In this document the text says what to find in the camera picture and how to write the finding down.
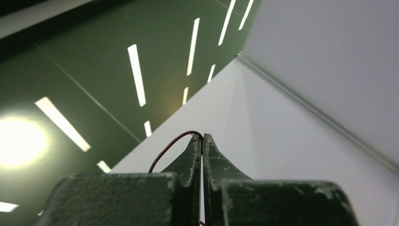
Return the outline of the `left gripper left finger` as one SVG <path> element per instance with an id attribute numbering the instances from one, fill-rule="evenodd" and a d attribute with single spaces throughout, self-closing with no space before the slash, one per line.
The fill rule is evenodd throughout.
<path id="1" fill-rule="evenodd" d="M 201 134 L 155 173 L 80 173 L 52 190 L 39 226 L 198 226 L 200 225 Z"/>

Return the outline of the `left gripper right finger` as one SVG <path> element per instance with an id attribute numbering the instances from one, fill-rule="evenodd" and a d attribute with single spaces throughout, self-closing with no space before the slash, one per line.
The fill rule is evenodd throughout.
<path id="1" fill-rule="evenodd" d="M 231 163 L 213 137 L 202 141 L 208 226 L 356 226 L 351 203 L 336 183 L 255 180 Z"/>

